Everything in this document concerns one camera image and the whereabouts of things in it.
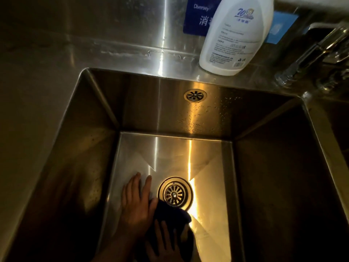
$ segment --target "drain strainer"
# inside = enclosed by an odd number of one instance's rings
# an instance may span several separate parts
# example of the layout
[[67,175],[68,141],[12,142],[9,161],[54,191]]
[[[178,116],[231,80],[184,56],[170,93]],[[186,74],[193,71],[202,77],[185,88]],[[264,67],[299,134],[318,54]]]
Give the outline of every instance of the drain strainer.
[[201,89],[191,89],[184,94],[184,99],[188,102],[200,102],[207,97],[204,90]]
[[159,187],[157,197],[172,207],[188,210],[193,202],[193,190],[181,177],[170,177]]

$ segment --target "black rag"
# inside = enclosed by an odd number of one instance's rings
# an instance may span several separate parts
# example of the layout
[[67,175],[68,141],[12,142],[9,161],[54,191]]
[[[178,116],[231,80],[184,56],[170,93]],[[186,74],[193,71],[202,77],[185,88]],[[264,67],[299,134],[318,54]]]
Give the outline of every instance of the black rag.
[[[171,207],[166,202],[159,200],[153,218],[151,227],[146,232],[146,240],[149,241],[156,255],[159,255],[157,247],[157,239],[154,228],[154,221],[158,220],[161,228],[161,221],[165,221],[167,229],[170,234],[172,248],[174,247],[174,233],[173,230],[177,231],[177,245],[179,246],[180,254],[184,262],[190,262],[193,254],[194,247],[194,234],[191,230],[188,230],[188,237],[185,242],[181,242],[180,236],[183,232],[184,226],[189,224],[192,219],[190,215],[178,208]],[[135,253],[136,260],[138,262],[149,262],[149,258],[146,253],[144,243],[138,244]]]

